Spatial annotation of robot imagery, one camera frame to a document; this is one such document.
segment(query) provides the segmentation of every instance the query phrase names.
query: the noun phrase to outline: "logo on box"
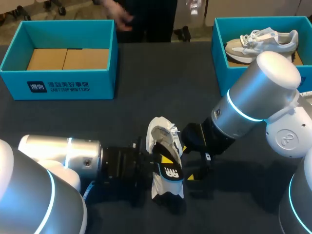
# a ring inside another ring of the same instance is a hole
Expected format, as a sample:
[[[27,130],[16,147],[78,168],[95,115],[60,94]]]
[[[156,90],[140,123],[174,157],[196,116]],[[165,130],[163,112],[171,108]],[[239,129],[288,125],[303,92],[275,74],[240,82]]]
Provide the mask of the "logo on box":
[[[28,81],[28,87],[32,93],[46,93],[47,89],[42,81]]]

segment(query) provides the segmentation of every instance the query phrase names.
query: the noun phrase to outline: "cardboard divider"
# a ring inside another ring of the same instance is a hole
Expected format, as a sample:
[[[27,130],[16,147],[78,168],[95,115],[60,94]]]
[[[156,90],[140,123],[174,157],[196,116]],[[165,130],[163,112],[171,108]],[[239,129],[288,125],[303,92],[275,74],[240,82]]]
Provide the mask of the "cardboard divider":
[[[28,71],[62,70],[67,49],[34,49]]]
[[[105,70],[109,49],[34,49],[28,71]]]

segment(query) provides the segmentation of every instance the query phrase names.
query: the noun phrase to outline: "shoe tongue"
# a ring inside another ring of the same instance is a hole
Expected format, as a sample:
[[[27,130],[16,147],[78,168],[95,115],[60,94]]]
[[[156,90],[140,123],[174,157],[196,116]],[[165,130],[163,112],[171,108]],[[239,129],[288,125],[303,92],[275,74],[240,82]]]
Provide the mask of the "shoe tongue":
[[[266,34],[263,34],[261,36],[258,36],[258,40],[267,40],[270,38],[274,38],[274,40],[278,43],[278,33],[277,31],[270,31]]]

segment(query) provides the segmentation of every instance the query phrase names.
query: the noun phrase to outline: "cardboard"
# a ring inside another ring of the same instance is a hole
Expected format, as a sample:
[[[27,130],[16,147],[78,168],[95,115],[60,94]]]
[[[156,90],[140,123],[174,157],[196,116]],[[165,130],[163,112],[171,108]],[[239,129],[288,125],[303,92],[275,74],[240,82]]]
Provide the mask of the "cardboard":
[[[109,49],[68,49],[63,70],[107,69]]]
[[[229,63],[229,66],[230,66],[230,67],[248,67],[248,66],[249,66],[249,64],[236,63],[236,62],[234,61],[234,59],[231,59],[231,58],[228,58],[228,57],[227,57],[227,59],[228,59],[228,63]],[[297,51],[295,52],[294,60],[293,60],[292,63],[293,63],[293,65],[295,65],[295,66],[301,66],[301,65],[303,65],[303,63],[302,63],[302,61],[301,61],[301,58],[300,58],[300,56],[299,56],[299,54],[298,54]]]
[[[28,71],[62,70],[67,49],[34,49]]]

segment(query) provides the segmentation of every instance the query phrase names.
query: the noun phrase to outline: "shoelace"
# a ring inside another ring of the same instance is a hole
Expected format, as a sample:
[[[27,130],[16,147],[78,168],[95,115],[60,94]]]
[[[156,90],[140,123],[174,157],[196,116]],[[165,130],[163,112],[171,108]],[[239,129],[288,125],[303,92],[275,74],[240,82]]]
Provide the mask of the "shoelace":
[[[177,129],[177,127],[175,127],[175,124],[174,124],[174,123],[170,124],[169,131],[170,131],[174,136],[177,136],[177,133],[180,132],[180,131]]]
[[[241,35],[240,36],[240,41],[242,42],[243,45],[247,45],[253,42],[257,41],[257,38],[259,36],[259,30],[253,30],[252,33],[250,33],[250,35],[246,34],[246,35]]]

